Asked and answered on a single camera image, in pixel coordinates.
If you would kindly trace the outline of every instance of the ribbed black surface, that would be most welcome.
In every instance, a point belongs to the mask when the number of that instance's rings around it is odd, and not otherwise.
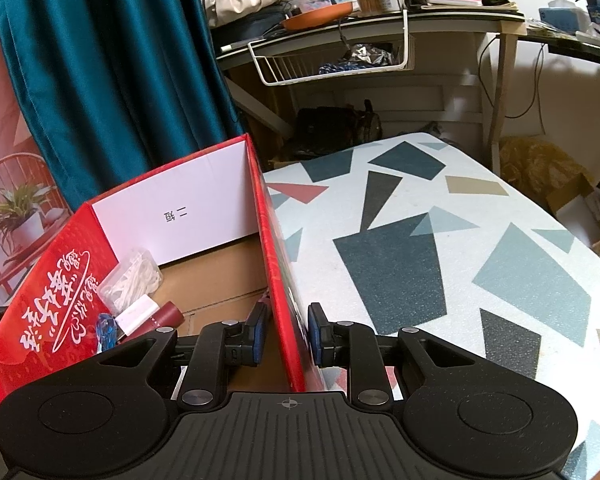
[[[19,473],[14,478],[34,477]],[[110,478],[454,480],[461,477],[432,466],[414,452],[392,418],[358,412],[341,394],[325,392],[233,394],[228,405],[218,412],[184,416],[158,453]]]

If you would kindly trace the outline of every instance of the power cord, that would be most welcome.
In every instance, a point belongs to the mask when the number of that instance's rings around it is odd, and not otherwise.
[[[492,108],[494,107],[493,99],[489,95],[489,92],[487,91],[487,87],[484,84],[484,80],[482,79],[482,61],[484,60],[484,55],[487,53],[487,50],[489,49],[489,47],[497,39],[498,38],[493,38],[489,43],[487,43],[487,46],[484,48],[484,50],[480,54],[480,61],[478,62],[478,79],[480,80],[480,85],[482,86],[482,90],[484,90],[484,94],[487,96],[487,100],[489,101],[489,104],[491,105]],[[542,69],[544,68],[544,47],[545,47],[545,43],[542,44],[542,46],[540,47],[540,51],[538,52],[538,56],[536,56],[536,64],[534,65],[534,95],[533,95],[533,98],[531,99],[531,104],[520,115],[505,116],[507,119],[519,119],[521,117],[524,117],[531,111],[531,108],[534,107],[534,104],[536,104],[536,99],[538,99],[538,102],[540,102],[539,86],[540,86],[540,76],[542,74]],[[541,125],[542,125],[542,130],[544,131],[542,115],[541,115]]]

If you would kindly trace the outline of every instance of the potted plant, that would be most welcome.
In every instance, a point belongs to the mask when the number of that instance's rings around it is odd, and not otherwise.
[[[4,202],[0,202],[0,244],[11,234],[14,249],[25,248],[40,238],[42,203],[55,186],[24,183],[13,190],[0,189]]]

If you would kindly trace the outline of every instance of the red box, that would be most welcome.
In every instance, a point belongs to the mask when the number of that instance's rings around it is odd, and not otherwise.
[[[131,246],[159,265],[260,232],[280,355],[294,392],[321,390],[291,295],[288,259],[251,139],[164,165],[85,203],[27,276],[0,322],[0,402],[16,388],[95,354],[107,312],[97,285]]]

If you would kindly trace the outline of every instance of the geometric pattern tablecloth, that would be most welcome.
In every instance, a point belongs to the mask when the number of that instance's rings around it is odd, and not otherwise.
[[[554,218],[427,134],[265,180],[305,325],[319,301],[331,320],[419,326],[547,384],[578,415],[564,474],[600,470],[600,259]],[[339,369],[324,377],[346,386]]]

